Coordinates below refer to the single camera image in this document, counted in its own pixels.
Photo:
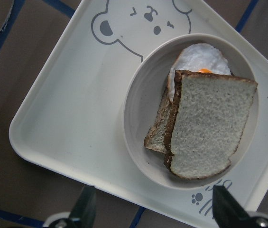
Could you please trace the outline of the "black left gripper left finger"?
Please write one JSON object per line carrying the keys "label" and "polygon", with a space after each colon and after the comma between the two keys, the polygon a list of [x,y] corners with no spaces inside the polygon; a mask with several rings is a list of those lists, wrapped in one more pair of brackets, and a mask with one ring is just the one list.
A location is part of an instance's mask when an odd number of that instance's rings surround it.
{"label": "black left gripper left finger", "polygon": [[75,228],[92,228],[96,215],[94,186],[85,186],[70,212],[69,219]]}

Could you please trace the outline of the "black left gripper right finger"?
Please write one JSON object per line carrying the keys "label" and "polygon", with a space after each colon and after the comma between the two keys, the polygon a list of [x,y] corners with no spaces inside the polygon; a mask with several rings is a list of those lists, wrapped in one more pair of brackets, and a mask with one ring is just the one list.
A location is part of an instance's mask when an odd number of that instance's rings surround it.
{"label": "black left gripper right finger", "polygon": [[220,228],[244,228],[248,213],[224,186],[213,187],[213,217]]}

